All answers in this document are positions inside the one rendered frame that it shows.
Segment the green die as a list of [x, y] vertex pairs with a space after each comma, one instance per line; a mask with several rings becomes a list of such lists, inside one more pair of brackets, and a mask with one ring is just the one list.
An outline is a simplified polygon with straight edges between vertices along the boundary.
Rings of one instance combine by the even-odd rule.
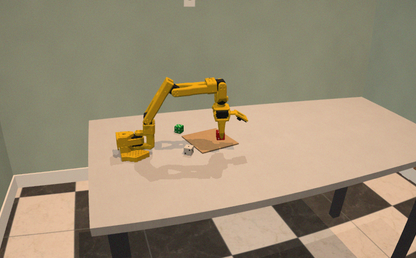
[[174, 132], [181, 134], [184, 131], [184, 125], [177, 124], [174, 127]]

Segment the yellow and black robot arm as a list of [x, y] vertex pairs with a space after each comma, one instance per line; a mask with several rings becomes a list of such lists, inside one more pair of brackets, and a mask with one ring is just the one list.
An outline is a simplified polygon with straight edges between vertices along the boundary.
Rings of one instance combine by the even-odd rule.
[[[150, 157], [149, 151], [144, 149], [151, 150], [155, 146], [154, 117], [169, 93], [173, 97], [215, 94], [215, 103], [224, 105], [228, 101], [226, 83], [221, 78], [205, 78], [205, 82], [174, 84], [173, 80], [166, 77], [144, 113], [143, 130], [117, 132], [122, 161], [138, 162]], [[147, 143], [144, 143], [144, 136]]]

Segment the tan flat mat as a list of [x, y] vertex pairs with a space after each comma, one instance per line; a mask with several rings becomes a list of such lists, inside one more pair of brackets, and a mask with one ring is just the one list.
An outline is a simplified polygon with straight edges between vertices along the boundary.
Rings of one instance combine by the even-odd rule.
[[239, 144], [226, 134], [225, 140], [217, 140], [216, 130], [218, 129], [215, 128], [182, 135], [182, 138], [193, 145], [202, 154]]

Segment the white die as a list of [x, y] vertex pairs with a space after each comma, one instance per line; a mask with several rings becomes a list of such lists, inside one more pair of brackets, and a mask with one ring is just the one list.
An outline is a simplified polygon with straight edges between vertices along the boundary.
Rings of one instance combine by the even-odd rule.
[[193, 145], [186, 144], [186, 146], [184, 147], [184, 155], [191, 156], [193, 154], [193, 147]]

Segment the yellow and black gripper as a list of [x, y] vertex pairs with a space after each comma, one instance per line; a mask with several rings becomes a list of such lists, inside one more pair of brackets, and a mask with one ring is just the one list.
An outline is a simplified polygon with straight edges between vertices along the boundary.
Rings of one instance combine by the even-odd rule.
[[229, 121], [231, 115], [235, 115], [239, 121], [243, 120], [244, 122], [248, 122], [248, 119], [244, 114], [237, 110], [231, 111], [227, 103], [224, 105], [214, 103], [212, 109], [215, 122], [218, 122], [218, 129], [221, 139], [224, 137], [225, 123], [226, 121]]

